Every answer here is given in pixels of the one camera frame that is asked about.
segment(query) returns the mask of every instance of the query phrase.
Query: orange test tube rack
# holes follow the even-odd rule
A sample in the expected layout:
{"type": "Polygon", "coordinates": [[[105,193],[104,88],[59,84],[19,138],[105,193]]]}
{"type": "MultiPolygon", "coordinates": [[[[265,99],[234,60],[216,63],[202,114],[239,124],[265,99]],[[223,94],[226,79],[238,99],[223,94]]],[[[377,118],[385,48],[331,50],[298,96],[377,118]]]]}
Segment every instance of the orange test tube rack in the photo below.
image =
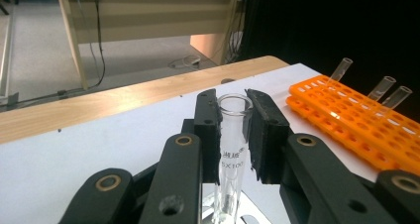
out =
{"type": "Polygon", "coordinates": [[[289,92],[293,111],[375,168],[420,175],[418,123],[325,75],[291,85],[289,92]]]}

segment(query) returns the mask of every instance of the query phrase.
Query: wooden table edge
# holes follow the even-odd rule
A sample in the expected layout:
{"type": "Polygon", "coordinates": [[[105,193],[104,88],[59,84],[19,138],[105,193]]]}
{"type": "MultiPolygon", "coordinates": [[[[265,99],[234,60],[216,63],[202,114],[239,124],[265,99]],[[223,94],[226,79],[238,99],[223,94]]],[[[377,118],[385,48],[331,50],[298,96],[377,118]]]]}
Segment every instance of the wooden table edge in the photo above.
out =
{"type": "Polygon", "coordinates": [[[0,144],[122,113],[175,96],[288,66],[263,56],[0,113],[0,144]]]}

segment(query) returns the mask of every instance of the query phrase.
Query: white table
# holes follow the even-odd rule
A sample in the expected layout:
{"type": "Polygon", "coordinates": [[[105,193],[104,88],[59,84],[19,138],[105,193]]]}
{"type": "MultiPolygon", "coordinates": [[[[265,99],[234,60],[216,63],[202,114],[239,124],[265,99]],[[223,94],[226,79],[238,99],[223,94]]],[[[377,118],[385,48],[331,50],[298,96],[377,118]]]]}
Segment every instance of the white table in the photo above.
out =
{"type": "MultiPolygon", "coordinates": [[[[269,94],[295,133],[321,138],[350,171],[375,180],[375,170],[285,104],[291,84],[317,74],[297,64],[215,88],[217,96],[245,93],[247,88],[269,94]]],[[[123,168],[136,174],[156,163],[166,139],[180,132],[184,118],[193,118],[200,91],[0,146],[0,223],[56,223],[78,188],[94,173],[123,168]]],[[[244,179],[243,191],[270,222],[289,223],[279,185],[258,183],[250,168],[244,179]]],[[[206,184],[203,195],[212,190],[206,184]]]]}

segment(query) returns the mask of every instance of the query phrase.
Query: floor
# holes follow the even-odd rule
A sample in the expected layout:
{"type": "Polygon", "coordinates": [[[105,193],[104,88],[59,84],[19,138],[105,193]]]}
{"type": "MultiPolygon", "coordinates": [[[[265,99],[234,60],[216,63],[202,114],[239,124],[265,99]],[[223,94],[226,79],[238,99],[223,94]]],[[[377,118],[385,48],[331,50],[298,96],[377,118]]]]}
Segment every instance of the floor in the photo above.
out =
{"type": "MultiPolygon", "coordinates": [[[[20,0],[19,5],[5,6],[13,13],[12,17],[0,16],[0,25],[12,20],[8,94],[19,93],[19,101],[31,100],[29,104],[20,103],[18,108],[57,100],[54,95],[39,102],[36,98],[80,88],[58,0],[20,0]]],[[[104,43],[106,73],[102,83],[70,96],[216,66],[193,48],[189,39],[185,36],[104,43]],[[191,56],[201,57],[198,67],[184,66],[184,61],[191,56]]],[[[104,66],[98,44],[92,44],[96,65],[90,46],[80,45],[79,48],[92,86],[98,82],[104,66]]]]}

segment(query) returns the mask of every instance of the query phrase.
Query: test tube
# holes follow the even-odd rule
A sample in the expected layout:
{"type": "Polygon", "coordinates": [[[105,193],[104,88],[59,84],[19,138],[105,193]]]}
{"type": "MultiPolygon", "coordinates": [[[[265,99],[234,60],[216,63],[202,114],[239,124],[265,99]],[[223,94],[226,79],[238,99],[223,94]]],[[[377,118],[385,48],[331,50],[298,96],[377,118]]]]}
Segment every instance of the test tube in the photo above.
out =
{"type": "Polygon", "coordinates": [[[399,86],[389,97],[387,97],[383,102],[382,106],[389,109],[394,109],[398,106],[404,99],[406,99],[413,91],[406,86],[399,86]]]}
{"type": "Polygon", "coordinates": [[[215,185],[213,223],[235,223],[242,190],[248,151],[248,124],[253,102],[241,94],[226,94],[218,99],[222,113],[219,180],[215,185]]]}
{"type": "Polygon", "coordinates": [[[413,93],[411,89],[405,86],[399,86],[389,97],[387,97],[383,102],[382,106],[377,109],[374,114],[379,117],[383,117],[389,110],[394,109],[398,106],[404,99],[413,93]]]}
{"type": "Polygon", "coordinates": [[[395,78],[391,76],[385,76],[367,97],[373,101],[379,100],[395,82],[395,78]]]}
{"type": "Polygon", "coordinates": [[[334,70],[333,74],[331,74],[330,79],[340,81],[352,63],[353,61],[350,58],[344,57],[340,64],[337,66],[336,70],[334,70]]]}

